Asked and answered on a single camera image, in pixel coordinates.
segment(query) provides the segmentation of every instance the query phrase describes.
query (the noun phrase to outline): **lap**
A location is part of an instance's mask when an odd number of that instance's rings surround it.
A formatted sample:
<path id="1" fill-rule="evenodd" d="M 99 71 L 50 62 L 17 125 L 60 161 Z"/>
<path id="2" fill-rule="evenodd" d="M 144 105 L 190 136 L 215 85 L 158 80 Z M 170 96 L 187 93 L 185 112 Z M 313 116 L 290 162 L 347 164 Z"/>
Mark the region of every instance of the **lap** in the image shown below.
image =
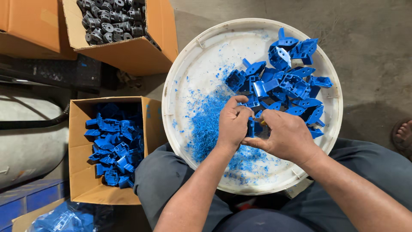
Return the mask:
<path id="1" fill-rule="evenodd" d="M 135 171 L 135 194 L 154 229 L 169 199 L 192 176 L 194 170 L 173 153 L 167 143 L 143 159 Z M 209 232 L 226 216 L 232 214 L 229 206 L 214 196 L 206 219 L 204 232 Z"/>
<path id="2" fill-rule="evenodd" d="M 338 139 L 330 157 L 381 188 L 412 210 L 412 163 L 377 144 Z M 282 209 L 327 231 L 356 231 L 329 194 L 316 181 Z"/>

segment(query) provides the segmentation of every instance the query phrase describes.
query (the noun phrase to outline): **blue plastic bag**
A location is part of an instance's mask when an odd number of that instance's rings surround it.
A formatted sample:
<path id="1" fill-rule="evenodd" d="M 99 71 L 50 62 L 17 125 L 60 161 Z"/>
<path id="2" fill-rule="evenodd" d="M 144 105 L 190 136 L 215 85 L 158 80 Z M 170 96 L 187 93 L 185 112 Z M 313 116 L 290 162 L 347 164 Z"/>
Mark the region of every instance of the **blue plastic bag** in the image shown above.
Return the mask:
<path id="1" fill-rule="evenodd" d="M 113 224 L 113 206 L 67 200 L 39 216 L 27 232 L 97 232 Z"/>

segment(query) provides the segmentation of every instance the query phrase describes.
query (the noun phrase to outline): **open cardboard box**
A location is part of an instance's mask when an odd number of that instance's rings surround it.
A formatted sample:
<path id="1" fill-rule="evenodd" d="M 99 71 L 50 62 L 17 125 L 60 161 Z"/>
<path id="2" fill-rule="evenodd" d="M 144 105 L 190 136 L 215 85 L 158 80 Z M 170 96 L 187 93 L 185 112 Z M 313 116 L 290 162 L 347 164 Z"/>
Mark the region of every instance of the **open cardboard box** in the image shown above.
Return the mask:
<path id="1" fill-rule="evenodd" d="M 145 37 L 89 46 L 76 0 L 63 0 L 63 8 L 70 46 L 78 53 L 135 76 L 167 73 L 178 55 L 175 16 L 169 0 L 146 0 L 147 31 L 162 51 Z"/>
<path id="2" fill-rule="evenodd" d="M 131 188 L 120 189 L 102 183 L 96 176 L 95 165 L 88 163 L 92 142 L 84 136 L 86 120 L 96 118 L 95 105 L 102 102 L 142 103 L 145 157 L 167 142 L 162 123 L 162 103 L 147 97 L 104 97 L 71 100 L 69 117 L 69 174 L 72 201 L 107 204 L 139 205 Z"/>
<path id="3" fill-rule="evenodd" d="M 0 54 L 76 60 L 61 0 L 0 0 Z"/>

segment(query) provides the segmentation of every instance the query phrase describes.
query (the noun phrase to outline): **black rubber hose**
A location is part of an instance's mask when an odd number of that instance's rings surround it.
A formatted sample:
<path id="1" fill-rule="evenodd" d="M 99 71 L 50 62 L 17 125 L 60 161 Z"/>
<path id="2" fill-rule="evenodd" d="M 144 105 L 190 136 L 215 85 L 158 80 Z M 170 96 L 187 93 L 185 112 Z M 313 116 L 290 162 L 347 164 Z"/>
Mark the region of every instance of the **black rubber hose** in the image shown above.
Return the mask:
<path id="1" fill-rule="evenodd" d="M 43 128 L 60 124 L 69 118 L 70 102 L 67 103 L 66 109 L 57 117 L 50 120 L 41 121 L 0 121 L 0 130 L 16 130 L 29 128 Z"/>

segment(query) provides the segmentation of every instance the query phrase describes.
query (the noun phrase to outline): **gray floor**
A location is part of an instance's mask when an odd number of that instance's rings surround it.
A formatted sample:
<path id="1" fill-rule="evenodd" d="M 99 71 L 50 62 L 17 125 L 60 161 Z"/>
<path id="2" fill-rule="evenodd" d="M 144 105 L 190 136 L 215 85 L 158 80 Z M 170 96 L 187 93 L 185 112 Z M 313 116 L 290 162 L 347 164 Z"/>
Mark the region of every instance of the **gray floor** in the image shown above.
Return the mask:
<path id="1" fill-rule="evenodd" d="M 170 1 L 175 9 L 180 51 L 204 30 L 247 17 L 281 21 L 319 38 L 319 45 L 332 61 L 342 85 L 344 116 L 340 137 L 393 149 L 389 141 L 393 124 L 412 116 L 408 103 L 412 95 L 410 0 Z M 165 78 L 166 74 L 144 77 L 144 90 L 103 90 L 101 96 L 144 95 L 161 100 Z M 305 181 L 291 188 L 291 195 L 308 184 Z M 144 231 L 148 229 L 146 223 L 144 219 L 140 223 Z"/>

